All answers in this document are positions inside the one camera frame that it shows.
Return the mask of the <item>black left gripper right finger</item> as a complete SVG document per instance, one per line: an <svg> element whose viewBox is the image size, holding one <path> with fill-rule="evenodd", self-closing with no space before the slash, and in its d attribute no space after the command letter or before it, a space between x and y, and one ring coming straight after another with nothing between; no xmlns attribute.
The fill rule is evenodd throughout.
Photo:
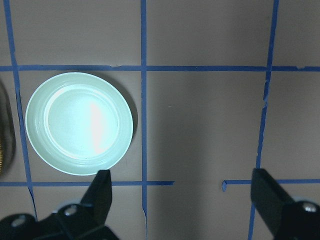
<svg viewBox="0 0 320 240"><path fill-rule="evenodd" d="M252 170L251 202L275 240L320 238L320 205L291 197L263 168Z"/></svg>

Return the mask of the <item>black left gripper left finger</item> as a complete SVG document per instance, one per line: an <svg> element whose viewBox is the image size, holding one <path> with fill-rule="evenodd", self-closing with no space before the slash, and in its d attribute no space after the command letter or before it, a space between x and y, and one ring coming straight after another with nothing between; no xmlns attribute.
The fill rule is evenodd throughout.
<svg viewBox="0 0 320 240"><path fill-rule="evenodd" d="M78 203L70 203L40 221L36 240L110 240L105 222L112 204L111 172L100 170Z"/></svg>

